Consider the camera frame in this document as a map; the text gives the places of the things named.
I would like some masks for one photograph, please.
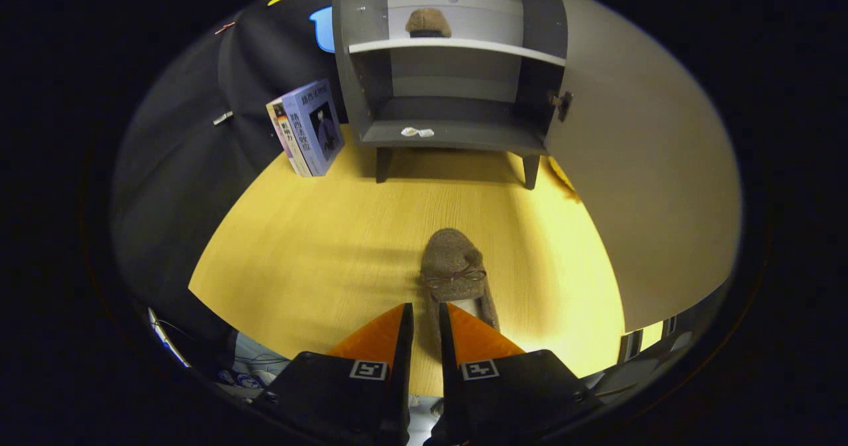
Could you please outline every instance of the cable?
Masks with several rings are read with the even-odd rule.
[[[172,323],[170,323],[170,322],[166,322],[166,321],[164,321],[164,320],[157,319],[155,322],[150,322],[150,324],[151,324],[151,325],[156,325],[156,326],[158,326],[158,327],[161,327],[161,325],[160,325],[160,324],[169,325],[171,328],[176,329],[176,331],[179,331],[181,334],[183,334],[183,335],[185,335],[186,337],[190,338],[192,341],[197,341],[197,340],[195,340],[195,338],[194,338],[194,337],[192,337],[191,335],[188,335],[187,333],[185,333],[185,331],[182,331],[182,329],[181,329],[181,328],[179,328],[178,326],[176,326],[176,325],[174,325],[174,324],[172,324]]]
[[[615,390],[609,390],[608,392],[600,392],[599,394],[594,394],[594,395],[596,396],[596,398],[600,398],[602,396],[620,394],[620,392],[627,391],[627,390],[629,390],[630,388],[633,388],[636,385],[638,385],[638,383],[633,383],[633,385],[624,386],[624,388],[617,388]]]
[[[170,322],[167,322],[166,320],[157,319],[155,322],[149,322],[149,323],[151,325],[156,325],[158,327],[161,327],[162,326],[161,324],[170,326],[171,328],[176,329],[176,331],[179,331],[182,335],[185,335],[186,337],[188,337],[192,341],[197,341],[194,337],[192,337],[191,335],[188,335],[187,333],[185,333],[185,331],[182,331],[181,328],[179,328],[178,326],[176,326],[176,325],[174,325]],[[256,355],[254,358],[251,358],[251,359],[249,359],[247,357],[240,357],[238,355],[235,355],[235,358],[238,361],[241,361],[241,362],[250,362],[251,364],[257,364],[257,365],[271,365],[271,364],[277,364],[278,362],[291,361],[290,359],[286,359],[286,358],[282,358],[282,357],[274,357],[272,359],[258,359],[258,358],[266,356],[266,355],[272,355],[273,356],[273,353],[260,353],[259,355]]]

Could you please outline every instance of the cabinet shelf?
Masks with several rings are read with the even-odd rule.
[[[524,56],[557,66],[566,65],[566,59],[564,58],[552,56],[552,54],[546,54],[538,50],[530,50],[530,48],[500,44],[500,42],[473,40],[470,38],[437,38],[437,36],[433,36],[432,38],[430,38],[430,36],[422,36],[421,38],[387,38],[385,40],[375,40],[373,42],[361,42],[361,44],[349,45],[348,52],[355,54],[373,50],[411,47],[470,48],[471,50],[487,50],[505,54],[515,54],[515,56]]]
[[[403,136],[404,128],[432,129],[434,135]],[[379,108],[361,141],[376,146],[418,146],[473,150],[509,150],[526,155],[545,152],[543,135],[514,113],[514,105],[487,99],[405,96]]]

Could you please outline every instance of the white shelf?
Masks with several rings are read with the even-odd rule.
[[[362,44],[351,44],[348,52],[355,54],[373,50],[387,50],[388,48],[409,47],[454,47],[472,48],[473,50],[488,50],[515,56],[524,56],[542,62],[552,63],[557,66],[565,66],[566,59],[552,54],[542,53],[530,48],[516,47],[515,45],[499,44],[499,42],[487,42],[485,40],[473,40],[470,38],[439,38],[439,36],[421,36],[421,38],[389,38],[374,42],[363,42]]]

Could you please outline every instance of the book spine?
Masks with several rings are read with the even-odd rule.
[[[306,163],[305,157],[303,157],[303,153],[300,150],[300,146],[297,144],[297,136],[294,135],[291,124],[288,121],[288,116],[278,118],[280,122],[280,128],[289,140],[288,147],[291,150],[291,157],[294,159],[294,163],[299,168],[298,174],[305,178],[311,178],[314,174],[314,171],[309,169],[308,164]]]
[[[279,138],[280,144],[282,144],[282,150],[285,151],[286,157],[288,158],[288,162],[291,163],[291,167],[294,169],[294,172],[300,174],[299,169],[297,169],[297,164],[294,162],[294,158],[292,157],[292,151],[288,148],[288,142],[286,141],[286,136],[282,132],[280,128],[279,122],[276,120],[276,114],[274,113],[274,106],[272,103],[266,105],[268,110],[268,116],[270,117],[270,122],[274,126],[274,131],[276,131],[276,137]]]
[[[316,150],[320,150],[318,147],[318,141],[315,138],[315,131],[309,126],[309,114],[306,114],[306,117],[303,117],[303,113],[300,113],[300,110],[297,110],[297,101],[293,103],[288,103],[284,98],[284,103],[291,107],[291,110],[287,110],[288,116],[291,118],[291,126],[294,128],[295,138],[297,138],[297,144],[300,146],[300,150],[303,153],[303,158],[306,159],[306,164],[309,166],[309,170],[312,171],[313,176],[323,176],[327,173],[327,167],[324,166],[324,163],[321,162],[321,157],[318,156]]]

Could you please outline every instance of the yellow tabletop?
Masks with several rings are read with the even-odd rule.
[[[535,190],[511,153],[395,151],[388,181],[375,150],[352,141],[327,176],[301,178],[284,155],[248,187],[203,251],[189,289],[280,355],[324,353],[402,302],[415,310],[409,392],[442,395],[442,372],[415,281],[437,229],[484,254],[501,333],[549,349],[574,374],[615,364],[621,299],[584,206],[542,159]]]

